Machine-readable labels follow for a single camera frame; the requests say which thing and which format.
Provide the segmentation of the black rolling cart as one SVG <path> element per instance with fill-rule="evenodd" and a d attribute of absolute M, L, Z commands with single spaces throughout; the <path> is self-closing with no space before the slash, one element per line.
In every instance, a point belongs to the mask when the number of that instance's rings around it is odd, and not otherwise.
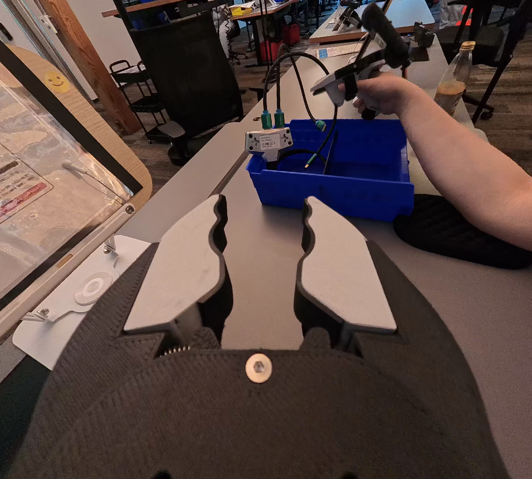
<path fill-rule="evenodd" d="M 150 74 L 143 61 L 133 65 L 127 60 L 119 60 L 111 63 L 109 68 L 112 78 L 116 81 L 130 110 L 139 121 L 149 143 L 176 144 L 177 141 L 185 138 L 185 131 L 182 126 L 165 118 L 163 114 L 165 105 L 156 89 L 151 87 Z M 126 91 L 129 86 L 136 86 L 139 90 L 140 97 L 135 101 L 130 98 Z M 143 124 L 140 118 L 141 114 L 150 114 L 153 117 L 155 126 L 152 129 L 148 129 Z"/>

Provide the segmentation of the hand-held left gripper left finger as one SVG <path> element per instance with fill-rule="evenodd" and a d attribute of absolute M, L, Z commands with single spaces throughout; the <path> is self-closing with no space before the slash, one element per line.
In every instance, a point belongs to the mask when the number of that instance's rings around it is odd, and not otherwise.
<path fill-rule="evenodd" d="M 205 328 L 221 345 L 233 309 L 233 290 L 223 252 L 227 200 L 208 197 L 161 238 L 123 331 L 164 333 L 177 346 L 192 344 Z"/>

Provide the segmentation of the black office chair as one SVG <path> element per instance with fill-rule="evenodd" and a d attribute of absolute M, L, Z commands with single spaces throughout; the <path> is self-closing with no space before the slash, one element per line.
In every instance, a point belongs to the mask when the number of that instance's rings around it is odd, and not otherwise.
<path fill-rule="evenodd" d="M 160 129 L 171 138 L 173 164 L 191 158 L 191 138 L 243 118 L 240 89 L 211 14 L 133 29 L 129 35 L 170 118 Z"/>
<path fill-rule="evenodd" d="M 512 60 L 513 51 L 531 17 L 531 0 L 521 0 L 518 8 L 509 18 L 510 26 L 507 37 L 504 39 L 504 31 L 501 28 L 482 24 L 485 13 L 490 13 L 492 6 L 499 2 L 500 0 L 451 1 L 452 5 L 465 5 L 466 16 L 469 15 L 469 11 L 472 11 L 471 24 L 466 26 L 467 22 L 461 20 L 458 27 L 448 27 L 436 32 L 439 45 L 447 59 L 447 66 L 459 52 L 461 44 L 472 40 L 476 42 L 472 55 L 473 65 L 482 64 L 495 69 L 495 73 L 480 101 L 470 97 L 467 94 L 467 89 L 462 96 L 461 100 L 464 103 L 477 106 L 475 114 L 471 118 L 472 123 L 476 123 L 478 118 L 490 119 L 493 116 L 494 108 L 487 101 L 500 76 Z"/>

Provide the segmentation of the silver hdmi switch hub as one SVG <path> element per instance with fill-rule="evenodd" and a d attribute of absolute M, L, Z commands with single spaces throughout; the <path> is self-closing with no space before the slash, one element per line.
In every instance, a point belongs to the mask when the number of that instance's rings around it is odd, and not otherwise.
<path fill-rule="evenodd" d="M 278 162 L 281 154 L 293 145 L 289 127 L 248 131 L 245 135 L 245 152 L 265 162 Z"/>

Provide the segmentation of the wooden post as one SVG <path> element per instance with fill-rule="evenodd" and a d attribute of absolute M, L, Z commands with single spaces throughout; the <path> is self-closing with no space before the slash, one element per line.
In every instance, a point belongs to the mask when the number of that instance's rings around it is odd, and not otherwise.
<path fill-rule="evenodd" d="M 57 23 L 59 39 L 107 111 L 127 135 L 141 126 L 67 0 L 38 0 Z"/>

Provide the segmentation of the wooden top desk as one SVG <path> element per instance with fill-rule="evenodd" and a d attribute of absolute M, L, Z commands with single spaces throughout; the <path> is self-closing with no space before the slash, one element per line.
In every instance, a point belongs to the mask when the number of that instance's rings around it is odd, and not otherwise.
<path fill-rule="evenodd" d="M 254 21 L 264 16 L 272 16 L 280 13 L 292 5 L 302 2 L 303 0 L 286 0 L 284 2 L 275 2 L 274 0 L 259 0 L 256 1 L 257 7 L 254 7 L 253 13 L 244 17 L 232 17 L 234 21 Z"/>
<path fill-rule="evenodd" d="M 177 22 L 189 17 L 211 13 L 219 7 L 232 4 L 232 0 L 156 0 L 124 6 L 128 30 L 143 30 Z"/>

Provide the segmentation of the person's right forearm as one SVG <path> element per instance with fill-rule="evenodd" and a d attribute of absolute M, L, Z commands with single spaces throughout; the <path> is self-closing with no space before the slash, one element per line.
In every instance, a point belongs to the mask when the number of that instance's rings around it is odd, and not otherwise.
<path fill-rule="evenodd" d="M 476 228 L 531 250 L 531 176 L 423 90 L 391 79 L 397 86 L 394 112 L 434 187 Z"/>

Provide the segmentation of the blue plastic bin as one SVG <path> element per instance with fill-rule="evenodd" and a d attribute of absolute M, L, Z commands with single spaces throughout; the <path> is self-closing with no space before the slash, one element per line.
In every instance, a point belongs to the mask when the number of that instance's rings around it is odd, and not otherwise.
<path fill-rule="evenodd" d="M 327 134 L 310 119 L 293 119 L 288 127 L 295 154 L 274 169 L 258 156 L 246 166 L 262 204 L 302 209 L 304 200 L 314 196 L 343 216 L 386 222 L 412 212 L 415 187 L 399 120 L 338 119 L 307 169 Z"/>

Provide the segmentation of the framed sign display screen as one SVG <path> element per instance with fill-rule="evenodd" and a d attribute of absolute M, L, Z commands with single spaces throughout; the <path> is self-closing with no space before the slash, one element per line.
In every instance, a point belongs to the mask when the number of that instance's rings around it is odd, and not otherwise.
<path fill-rule="evenodd" d="M 1 342 L 133 217 L 131 197 L 1 64 Z"/>

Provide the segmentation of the glass bottle brown drink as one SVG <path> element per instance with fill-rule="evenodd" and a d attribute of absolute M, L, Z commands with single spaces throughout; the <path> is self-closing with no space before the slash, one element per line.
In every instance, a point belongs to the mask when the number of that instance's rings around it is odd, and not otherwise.
<path fill-rule="evenodd" d="M 434 101 L 449 116 L 454 116 L 456 107 L 467 89 L 473 68 L 472 55 L 475 45 L 476 42 L 472 40 L 461 44 L 459 52 L 449 63 L 437 86 Z"/>

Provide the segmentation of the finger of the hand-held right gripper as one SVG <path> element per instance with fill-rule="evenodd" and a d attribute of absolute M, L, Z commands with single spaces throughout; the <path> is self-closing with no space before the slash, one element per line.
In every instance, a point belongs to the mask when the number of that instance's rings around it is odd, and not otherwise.
<path fill-rule="evenodd" d="M 381 38 L 375 32 L 366 34 L 362 46 L 356 57 L 356 67 L 366 68 L 369 65 L 383 59 L 383 50 L 385 48 Z"/>
<path fill-rule="evenodd" d="M 328 89 L 329 85 L 336 86 L 349 76 L 356 80 L 368 79 L 374 70 L 379 70 L 385 61 L 385 51 L 376 50 L 367 55 L 358 55 L 352 62 L 323 77 L 311 87 L 311 93 L 318 94 Z"/>

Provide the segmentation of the yellow smiley sticker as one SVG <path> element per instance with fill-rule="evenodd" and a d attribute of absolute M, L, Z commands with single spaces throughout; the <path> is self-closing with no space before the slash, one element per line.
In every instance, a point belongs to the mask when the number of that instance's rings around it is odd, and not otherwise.
<path fill-rule="evenodd" d="M 70 81 L 57 71 L 47 71 L 43 83 L 55 93 L 64 94 L 71 89 Z"/>

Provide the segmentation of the white display stand base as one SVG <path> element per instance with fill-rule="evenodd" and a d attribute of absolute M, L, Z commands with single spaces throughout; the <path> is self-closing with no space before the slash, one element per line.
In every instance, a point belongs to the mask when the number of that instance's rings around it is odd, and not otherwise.
<path fill-rule="evenodd" d="M 116 252 L 104 245 L 91 253 L 51 294 L 27 313 L 13 334 L 13 344 L 48 369 L 96 301 L 115 283 L 150 243 L 114 237 Z"/>

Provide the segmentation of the person's right hand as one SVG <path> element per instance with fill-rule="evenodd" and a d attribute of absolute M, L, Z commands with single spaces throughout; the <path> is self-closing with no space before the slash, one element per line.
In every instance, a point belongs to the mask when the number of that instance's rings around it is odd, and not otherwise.
<path fill-rule="evenodd" d="M 402 117 L 418 94 L 415 84 L 387 72 L 358 80 L 356 85 L 357 94 L 352 105 L 359 114 L 369 108 L 368 103 L 372 103 L 382 114 Z"/>

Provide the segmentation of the red storage bin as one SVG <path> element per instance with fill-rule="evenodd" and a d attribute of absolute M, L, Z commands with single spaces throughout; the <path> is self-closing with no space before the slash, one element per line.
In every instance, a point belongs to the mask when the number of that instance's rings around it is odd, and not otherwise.
<path fill-rule="evenodd" d="M 301 40 L 301 29 L 296 23 L 282 27 L 282 35 L 277 39 L 268 39 L 266 42 L 260 42 L 260 57 L 263 62 L 272 62 L 278 55 L 279 48 L 282 44 L 289 48 L 293 47 Z"/>

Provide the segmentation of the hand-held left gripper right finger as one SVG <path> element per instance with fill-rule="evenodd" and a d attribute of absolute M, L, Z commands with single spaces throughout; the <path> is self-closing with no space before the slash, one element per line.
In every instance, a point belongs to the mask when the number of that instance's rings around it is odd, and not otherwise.
<path fill-rule="evenodd" d="M 397 332 L 367 239 L 314 196 L 304 201 L 302 248 L 294 313 L 303 336 L 322 328 L 333 348 L 347 348 L 357 332 Z"/>

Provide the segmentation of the black quilted pad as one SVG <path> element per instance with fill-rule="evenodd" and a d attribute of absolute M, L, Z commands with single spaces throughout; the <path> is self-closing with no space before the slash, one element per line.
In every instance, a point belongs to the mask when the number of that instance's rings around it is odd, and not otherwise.
<path fill-rule="evenodd" d="M 395 234 L 410 246 L 489 267 L 531 267 L 531 251 L 484 233 L 442 196 L 415 194 L 412 212 L 393 220 Z"/>

